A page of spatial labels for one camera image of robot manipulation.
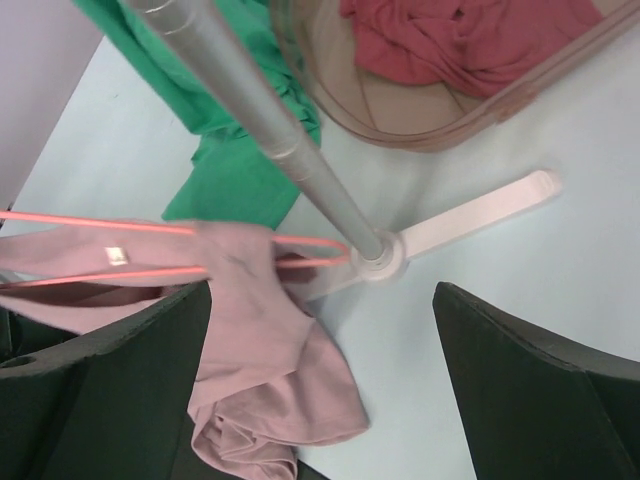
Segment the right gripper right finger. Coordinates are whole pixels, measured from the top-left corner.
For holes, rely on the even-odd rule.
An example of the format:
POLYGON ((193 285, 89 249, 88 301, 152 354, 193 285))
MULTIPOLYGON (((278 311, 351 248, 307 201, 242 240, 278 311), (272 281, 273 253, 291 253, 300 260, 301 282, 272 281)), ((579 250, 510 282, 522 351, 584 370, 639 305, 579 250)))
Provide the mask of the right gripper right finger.
POLYGON ((452 283, 432 305, 477 478, 638 478, 638 362, 452 283))

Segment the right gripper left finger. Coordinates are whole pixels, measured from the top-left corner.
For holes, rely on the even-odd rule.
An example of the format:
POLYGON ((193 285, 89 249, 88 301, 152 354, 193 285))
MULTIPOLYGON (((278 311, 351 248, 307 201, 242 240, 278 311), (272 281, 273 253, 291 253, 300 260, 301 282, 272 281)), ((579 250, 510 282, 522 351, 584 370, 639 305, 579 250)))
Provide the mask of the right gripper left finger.
POLYGON ((1 475, 167 479, 210 315, 186 287, 80 336, 1 312, 1 475))

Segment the mauve pink tank top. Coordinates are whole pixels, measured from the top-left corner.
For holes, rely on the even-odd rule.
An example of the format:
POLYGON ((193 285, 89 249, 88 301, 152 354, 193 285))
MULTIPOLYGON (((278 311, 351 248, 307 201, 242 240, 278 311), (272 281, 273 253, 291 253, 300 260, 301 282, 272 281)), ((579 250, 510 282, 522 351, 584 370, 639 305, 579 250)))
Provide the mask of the mauve pink tank top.
POLYGON ((218 260, 188 283, 74 282, 1 290, 3 307, 86 334, 205 281, 210 319, 187 412, 206 464, 243 479, 293 479, 296 449, 364 433, 369 420, 348 363, 323 326, 292 300, 266 260, 218 260))

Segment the pink hanger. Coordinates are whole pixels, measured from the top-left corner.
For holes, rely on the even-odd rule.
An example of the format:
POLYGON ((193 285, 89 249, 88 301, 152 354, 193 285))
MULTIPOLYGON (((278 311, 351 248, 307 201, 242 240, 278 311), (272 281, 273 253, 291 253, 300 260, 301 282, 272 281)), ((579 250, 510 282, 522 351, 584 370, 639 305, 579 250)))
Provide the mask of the pink hanger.
POLYGON ((249 266, 264 259, 276 269, 333 267, 350 259, 339 241, 279 235, 244 223, 150 223, 7 210, 1 217, 49 227, 1 240, 2 269, 30 277, 18 282, 20 288, 188 283, 209 278, 222 259, 249 266))

